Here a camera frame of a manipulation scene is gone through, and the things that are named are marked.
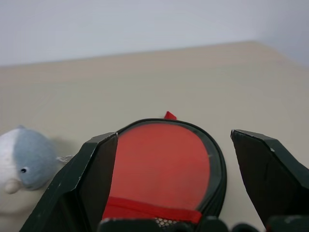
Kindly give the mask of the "black paddle case red trim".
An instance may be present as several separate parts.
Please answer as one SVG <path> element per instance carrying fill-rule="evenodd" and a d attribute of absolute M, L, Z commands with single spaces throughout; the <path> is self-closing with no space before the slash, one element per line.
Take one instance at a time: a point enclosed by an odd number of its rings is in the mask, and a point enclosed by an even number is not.
<path fill-rule="evenodd" d="M 167 220 L 163 218 L 113 218 L 113 219 L 148 219 L 153 220 L 159 228 L 159 232 L 196 232 L 198 229 L 199 223 L 207 217 L 218 217 L 226 193 L 226 165 L 223 154 L 220 147 L 216 141 L 202 128 L 184 121 L 179 121 L 170 113 L 167 113 L 164 118 L 146 118 L 135 121 L 118 131 L 119 134 L 137 127 L 146 124 L 171 124 L 182 126 L 194 134 L 196 134 L 204 144 L 206 151 L 208 153 L 208 158 L 210 162 L 210 180 L 208 183 L 208 188 L 204 198 L 202 199 L 198 210 L 201 211 L 201 218 L 199 222 L 192 223 L 188 221 L 179 221 L 179 220 Z"/>

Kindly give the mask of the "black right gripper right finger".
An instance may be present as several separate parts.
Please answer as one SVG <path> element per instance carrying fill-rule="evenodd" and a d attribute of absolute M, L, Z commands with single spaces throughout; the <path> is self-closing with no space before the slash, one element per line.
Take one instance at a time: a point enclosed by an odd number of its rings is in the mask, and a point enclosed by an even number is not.
<path fill-rule="evenodd" d="M 309 232 L 309 169 L 277 139 L 245 130 L 230 137 L 266 232 Z"/>

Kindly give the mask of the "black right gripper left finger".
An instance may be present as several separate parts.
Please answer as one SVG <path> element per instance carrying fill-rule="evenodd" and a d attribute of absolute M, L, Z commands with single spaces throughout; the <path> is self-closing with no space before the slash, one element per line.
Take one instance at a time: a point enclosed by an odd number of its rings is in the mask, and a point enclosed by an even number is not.
<path fill-rule="evenodd" d="M 110 194 L 118 133 L 95 136 L 55 175 L 19 232 L 97 232 Z"/>

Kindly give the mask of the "blue white plush whale toy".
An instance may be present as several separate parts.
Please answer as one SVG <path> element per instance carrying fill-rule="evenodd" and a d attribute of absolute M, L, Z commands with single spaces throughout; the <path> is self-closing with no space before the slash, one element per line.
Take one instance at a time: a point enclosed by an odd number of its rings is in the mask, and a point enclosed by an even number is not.
<path fill-rule="evenodd" d="M 0 135 L 0 217 L 31 211 L 60 167 L 73 157 L 60 137 L 19 126 Z"/>

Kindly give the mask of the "red table tennis paddle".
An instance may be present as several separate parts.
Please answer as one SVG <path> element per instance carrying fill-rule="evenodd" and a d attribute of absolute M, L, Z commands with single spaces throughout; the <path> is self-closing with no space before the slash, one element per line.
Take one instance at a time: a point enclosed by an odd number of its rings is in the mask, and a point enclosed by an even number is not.
<path fill-rule="evenodd" d="M 118 137 L 104 218 L 163 218 L 199 222 L 210 180 L 202 140 L 171 124 L 146 124 Z"/>

